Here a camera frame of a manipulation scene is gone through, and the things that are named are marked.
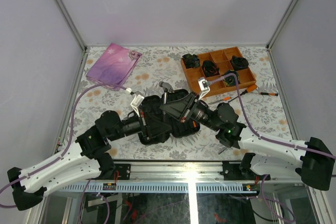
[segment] pink cloth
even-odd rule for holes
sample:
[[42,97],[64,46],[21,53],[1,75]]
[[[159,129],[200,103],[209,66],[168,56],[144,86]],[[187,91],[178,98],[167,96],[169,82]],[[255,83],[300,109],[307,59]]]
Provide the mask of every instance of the pink cloth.
[[[88,80],[96,83],[123,85],[138,63],[141,53],[111,44],[87,73]],[[119,90],[112,86],[108,89]]]

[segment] wooden compartment tray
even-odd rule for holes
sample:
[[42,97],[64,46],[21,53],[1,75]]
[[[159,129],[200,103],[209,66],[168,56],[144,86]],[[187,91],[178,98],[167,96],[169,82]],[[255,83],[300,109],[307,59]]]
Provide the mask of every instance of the wooden compartment tray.
[[[222,50],[212,51],[212,52],[206,52],[204,54],[198,55],[198,58],[200,60],[201,66],[203,64],[203,61],[205,60],[212,60],[214,63],[216,63],[219,66],[219,74],[222,75],[228,70],[233,70],[233,67],[230,63],[230,60],[232,59],[232,56],[236,57],[242,57],[242,54],[240,53],[238,47],[231,47],[226,48]],[[195,93],[200,92],[200,87],[198,85],[198,79],[201,77],[204,77],[207,81],[212,81],[220,77],[220,75],[212,76],[212,77],[205,77],[204,72],[201,67],[199,68],[186,68],[183,62],[183,59],[181,59],[181,65],[183,72],[185,74],[185,77],[187,79],[188,85],[192,91]],[[256,79],[253,76],[250,68],[239,70],[237,71],[239,74],[239,88],[245,89],[250,87],[251,85],[256,83]],[[213,95],[217,94],[223,94],[226,92],[234,91],[236,90],[236,86],[225,86],[224,81],[219,81],[213,85],[210,86],[210,92],[205,97],[211,97]]]

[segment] hammer head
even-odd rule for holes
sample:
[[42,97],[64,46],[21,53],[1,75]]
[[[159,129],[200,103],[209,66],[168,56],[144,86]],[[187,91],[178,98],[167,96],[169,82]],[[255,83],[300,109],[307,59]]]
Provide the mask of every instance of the hammer head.
[[168,92],[174,91],[173,87],[167,82],[160,81],[159,82],[159,87],[163,88],[164,90],[167,89]]

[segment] table surface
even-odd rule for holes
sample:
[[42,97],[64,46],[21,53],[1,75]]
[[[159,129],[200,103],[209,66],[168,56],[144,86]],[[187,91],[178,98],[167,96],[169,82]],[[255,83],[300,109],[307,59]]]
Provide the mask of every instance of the table surface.
[[[158,86],[159,81],[170,83],[175,89],[190,91],[183,73],[180,59],[182,55],[200,54],[226,47],[129,47],[143,54],[125,87],[140,91],[144,95],[163,93]],[[85,77],[95,61],[104,53],[106,47],[91,47],[82,73],[77,96],[93,85]],[[280,97],[258,95],[258,92],[278,92],[274,75],[269,63],[265,47],[239,47],[240,52],[249,61],[250,69],[256,77],[258,89],[242,97],[244,107],[253,127],[261,132],[275,136],[291,138],[288,123]],[[229,92],[204,98],[207,103],[226,96],[235,97],[236,92]],[[79,101],[74,120],[74,138],[94,125],[94,122],[105,110],[115,110],[124,118],[132,111],[132,97],[124,91],[111,91],[103,87],[93,89]],[[239,115],[239,122],[245,123],[238,99],[230,105]],[[215,109],[217,104],[209,106]],[[137,135],[128,136],[111,142],[110,155],[115,159],[157,159],[157,160],[241,160],[249,150],[226,148],[220,155],[218,151],[224,146],[215,138],[216,132],[201,126],[194,135],[174,138],[170,137],[163,144],[142,145]],[[65,142],[69,139],[69,128]]]

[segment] folded cloth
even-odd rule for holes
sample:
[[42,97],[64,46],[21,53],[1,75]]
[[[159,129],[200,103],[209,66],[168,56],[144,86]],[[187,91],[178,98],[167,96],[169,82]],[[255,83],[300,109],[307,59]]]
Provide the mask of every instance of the folded cloth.
[[[86,78],[96,83],[123,85],[141,56],[139,52],[111,44],[86,74]],[[119,90],[113,86],[105,87]]]

